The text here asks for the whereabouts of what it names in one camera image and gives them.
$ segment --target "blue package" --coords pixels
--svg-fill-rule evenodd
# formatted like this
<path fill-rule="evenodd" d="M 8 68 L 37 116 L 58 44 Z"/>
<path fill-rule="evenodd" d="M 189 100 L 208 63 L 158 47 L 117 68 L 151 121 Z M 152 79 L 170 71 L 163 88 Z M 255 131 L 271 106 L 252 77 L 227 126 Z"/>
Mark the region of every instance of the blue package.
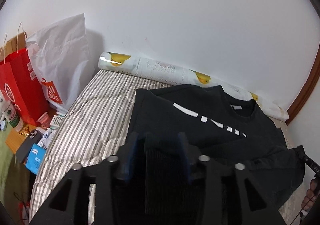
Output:
<path fill-rule="evenodd" d="M 30 172 L 34 174 L 38 173 L 45 152 L 46 150 L 44 148 L 33 144 L 26 163 L 26 168 L 28 168 Z"/>

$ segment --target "plastic bottle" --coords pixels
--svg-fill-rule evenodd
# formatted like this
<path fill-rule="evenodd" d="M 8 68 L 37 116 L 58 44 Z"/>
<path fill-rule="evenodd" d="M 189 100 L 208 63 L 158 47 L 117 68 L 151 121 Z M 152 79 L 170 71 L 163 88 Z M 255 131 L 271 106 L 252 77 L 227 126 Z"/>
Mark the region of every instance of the plastic bottle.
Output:
<path fill-rule="evenodd" d="M 0 91 L 0 108 L 1 112 L 4 114 L 7 121 L 10 123 L 10 125 L 19 132 L 23 128 L 23 120 L 19 117 L 19 115 L 16 112 L 16 109 L 12 105 L 11 101 L 8 99 L 6 100 Z"/>

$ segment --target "white string handle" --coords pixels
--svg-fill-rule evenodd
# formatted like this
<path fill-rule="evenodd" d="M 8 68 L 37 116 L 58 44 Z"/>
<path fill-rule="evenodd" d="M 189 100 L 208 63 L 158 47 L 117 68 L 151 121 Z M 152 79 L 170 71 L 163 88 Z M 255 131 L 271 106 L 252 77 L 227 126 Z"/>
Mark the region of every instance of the white string handle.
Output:
<path fill-rule="evenodd" d="M 5 63 L 5 41 L 7 40 L 7 36 L 8 36 L 8 33 L 6 33 L 5 34 L 5 37 L 4 37 L 4 40 L 3 40 L 3 46 L 1 47 L 1 51 L 0 51 L 0 55 L 1 55 L 1 53 L 2 53 L 2 50 L 3 50 L 3 61 L 4 61 L 4 63 Z"/>
<path fill-rule="evenodd" d="M 25 40 L 27 39 L 26 33 L 25 33 L 25 31 L 24 31 L 24 29 L 23 29 L 23 26 L 22 26 L 22 22 L 20 22 L 19 27 L 18 27 L 18 33 L 17 33 L 17 45 L 16 45 L 16 49 L 17 49 L 17 50 L 18 50 L 18 36 L 19 36 L 20 26 L 21 26 L 21 28 L 22 28 L 22 31 L 23 31 Z"/>

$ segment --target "striped mattress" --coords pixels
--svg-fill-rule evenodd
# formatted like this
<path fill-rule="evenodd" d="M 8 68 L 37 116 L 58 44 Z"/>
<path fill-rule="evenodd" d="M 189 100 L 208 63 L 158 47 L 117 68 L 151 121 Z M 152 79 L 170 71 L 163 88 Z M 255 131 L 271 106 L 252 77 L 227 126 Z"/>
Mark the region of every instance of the striped mattress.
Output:
<path fill-rule="evenodd" d="M 83 166 L 98 164 L 114 155 L 124 144 L 136 89 L 167 86 L 153 80 L 100 70 L 76 99 L 52 139 L 33 186 L 29 220 L 74 163 Z M 285 123 L 272 120 L 281 127 L 288 148 L 293 147 Z M 305 191 L 301 185 L 280 208 L 287 224 L 299 212 Z M 95 185 L 92 185 L 89 224 L 94 217 L 94 196 Z"/>

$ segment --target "white wall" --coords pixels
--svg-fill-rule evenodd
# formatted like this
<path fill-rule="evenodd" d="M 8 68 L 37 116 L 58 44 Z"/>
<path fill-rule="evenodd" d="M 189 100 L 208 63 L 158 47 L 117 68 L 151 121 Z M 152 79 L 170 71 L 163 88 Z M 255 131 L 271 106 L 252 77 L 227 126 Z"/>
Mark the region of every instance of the white wall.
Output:
<path fill-rule="evenodd" d="M 320 81 L 316 84 L 308 101 L 289 124 L 295 144 L 303 145 L 306 154 L 320 164 Z M 305 183 L 309 187 L 315 173 L 306 167 Z"/>
<path fill-rule="evenodd" d="M 7 0 L 0 38 L 85 13 L 97 61 L 109 49 L 212 75 L 287 109 L 313 64 L 319 17 L 309 0 Z"/>

